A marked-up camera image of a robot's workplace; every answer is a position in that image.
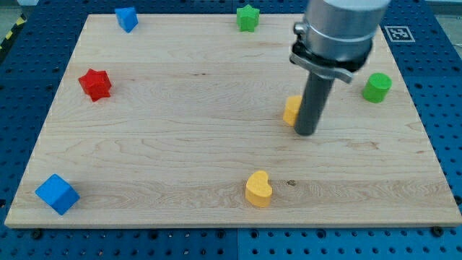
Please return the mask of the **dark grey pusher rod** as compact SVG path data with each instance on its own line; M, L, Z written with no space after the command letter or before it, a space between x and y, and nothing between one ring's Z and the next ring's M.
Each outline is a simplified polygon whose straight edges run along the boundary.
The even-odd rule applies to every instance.
M299 135L310 136L315 132L333 82L315 73L309 74L294 126Z

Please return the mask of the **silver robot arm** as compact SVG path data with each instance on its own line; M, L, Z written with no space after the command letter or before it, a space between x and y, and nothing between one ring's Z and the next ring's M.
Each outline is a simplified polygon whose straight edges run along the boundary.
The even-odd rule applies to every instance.
M349 84L369 56L389 0L310 0L289 61L309 72L295 131L310 136L317 128L336 79Z

